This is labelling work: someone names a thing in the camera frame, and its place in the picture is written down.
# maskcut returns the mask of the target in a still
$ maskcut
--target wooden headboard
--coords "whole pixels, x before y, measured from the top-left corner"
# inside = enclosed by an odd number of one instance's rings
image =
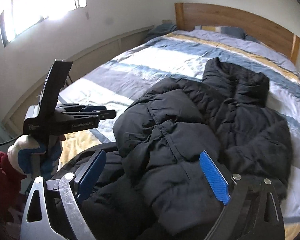
[[[179,30],[192,31],[196,25],[240,27],[296,64],[300,38],[282,26],[243,10],[204,3],[175,3]]]

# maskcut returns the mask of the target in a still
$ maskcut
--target window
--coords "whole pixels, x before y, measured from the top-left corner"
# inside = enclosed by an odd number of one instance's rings
[[[86,0],[11,0],[0,15],[4,46],[20,33],[43,21],[61,18],[68,11],[85,7]]]

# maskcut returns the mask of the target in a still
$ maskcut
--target white and blue glove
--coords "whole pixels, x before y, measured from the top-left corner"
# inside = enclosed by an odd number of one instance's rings
[[[64,136],[59,137],[62,141],[65,140]],[[15,141],[14,145],[8,149],[8,159],[11,166],[21,174],[32,174],[31,155],[32,154],[45,154],[46,145],[38,142],[30,135],[22,135]],[[51,179],[57,173],[60,155],[62,153],[61,141],[49,149],[49,158],[47,158],[40,167],[41,176],[44,179]]]

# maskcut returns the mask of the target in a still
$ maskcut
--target red sleeve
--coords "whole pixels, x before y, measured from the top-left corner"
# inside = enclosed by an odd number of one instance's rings
[[[0,152],[0,217],[4,218],[8,208],[14,205],[24,178],[25,175],[11,166],[8,155]]]

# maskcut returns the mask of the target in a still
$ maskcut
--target bed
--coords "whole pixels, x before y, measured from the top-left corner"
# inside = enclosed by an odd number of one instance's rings
[[[176,3],[175,12],[179,31],[150,40],[97,67],[63,90],[59,101],[105,105],[116,110],[118,117],[165,77],[200,80],[205,63],[214,57],[263,72],[270,79],[267,106],[286,118],[294,150],[288,197],[281,204],[286,239],[294,239],[300,231],[300,73],[295,68],[300,38],[268,19],[225,6]],[[262,44],[194,30],[197,25],[239,27]],[[115,141],[112,127],[116,119],[67,135],[60,166],[86,148]]]

